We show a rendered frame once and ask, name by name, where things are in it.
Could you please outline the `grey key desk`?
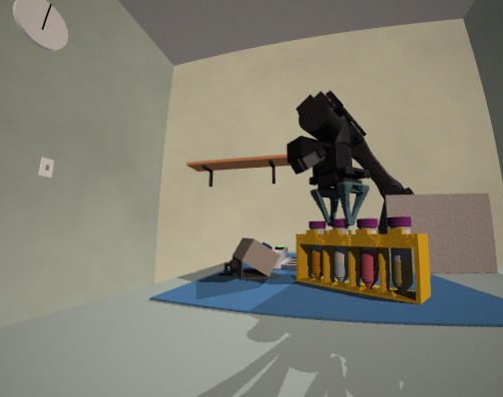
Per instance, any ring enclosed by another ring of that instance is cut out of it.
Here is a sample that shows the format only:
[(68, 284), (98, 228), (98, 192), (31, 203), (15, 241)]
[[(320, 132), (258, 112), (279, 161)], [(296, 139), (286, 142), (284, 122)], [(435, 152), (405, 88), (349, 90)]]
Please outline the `grey key desk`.
[[(272, 272), (279, 257), (280, 254), (273, 251), (267, 243), (243, 237), (233, 254), (235, 260), (225, 263), (225, 273), (219, 273), (219, 275), (233, 275), (228, 273), (229, 266), (240, 279), (280, 278)], [(244, 263), (253, 268), (243, 269)]]

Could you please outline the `blue flat mat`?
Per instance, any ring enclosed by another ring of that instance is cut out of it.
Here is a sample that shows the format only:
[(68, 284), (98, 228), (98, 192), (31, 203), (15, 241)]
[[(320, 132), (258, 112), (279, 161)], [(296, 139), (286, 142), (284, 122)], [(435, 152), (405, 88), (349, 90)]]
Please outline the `blue flat mat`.
[(296, 281), (296, 269), (274, 268), (280, 278), (240, 279), (223, 270), (150, 297), (175, 304), (280, 317), (430, 326), (503, 327), (503, 298), (430, 274), (422, 304)]

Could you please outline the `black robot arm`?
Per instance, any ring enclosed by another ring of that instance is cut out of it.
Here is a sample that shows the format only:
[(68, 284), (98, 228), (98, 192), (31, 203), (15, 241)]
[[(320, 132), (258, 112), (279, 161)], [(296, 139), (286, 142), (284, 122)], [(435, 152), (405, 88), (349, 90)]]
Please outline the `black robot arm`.
[(313, 176), (317, 176), (350, 166), (349, 147), (354, 144), (352, 158), (364, 170), (370, 171), (370, 177), (383, 198), (387, 195), (414, 195), (410, 188), (405, 189), (382, 167), (364, 139), (365, 131), (336, 96), (331, 91), (326, 95), (322, 91), (315, 97), (309, 95), (296, 108), (300, 127), (317, 140), (300, 136), (286, 144), (287, 162), (295, 174), (312, 168)]

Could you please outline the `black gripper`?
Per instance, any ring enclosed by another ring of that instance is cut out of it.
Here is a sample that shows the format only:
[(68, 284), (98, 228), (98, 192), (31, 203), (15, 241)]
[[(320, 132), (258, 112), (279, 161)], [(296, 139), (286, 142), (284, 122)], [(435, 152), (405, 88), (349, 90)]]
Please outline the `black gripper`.
[[(358, 211), (369, 191), (369, 186), (359, 181), (365, 178), (369, 179), (369, 171), (352, 166), (351, 147), (349, 147), (349, 159), (350, 166), (309, 178), (309, 184), (318, 187), (318, 189), (311, 190), (310, 194), (321, 210), (328, 226), (331, 226), (331, 220), (336, 218), (339, 199), (347, 225), (354, 225)], [(346, 177), (344, 178), (344, 176)], [(350, 213), (349, 207), (349, 193), (356, 194), (352, 213)], [(330, 199), (330, 217), (323, 198)]]

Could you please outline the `purple screw cap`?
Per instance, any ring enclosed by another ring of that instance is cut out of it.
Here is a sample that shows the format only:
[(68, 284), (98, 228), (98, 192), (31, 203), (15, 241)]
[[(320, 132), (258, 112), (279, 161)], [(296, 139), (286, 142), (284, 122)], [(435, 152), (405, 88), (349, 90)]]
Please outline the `purple screw cap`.
[(350, 225), (347, 225), (345, 218), (336, 218), (331, 220), (331, 226), (350, 226)]
[(309, 228), (326, 228), (325, 221), (310, 221)]
[(388, 217), (387, 226), (411, 226), (411, 216)]
[(377, 218), (360, 218), (356, 220), (357, 227), (378, 227)]

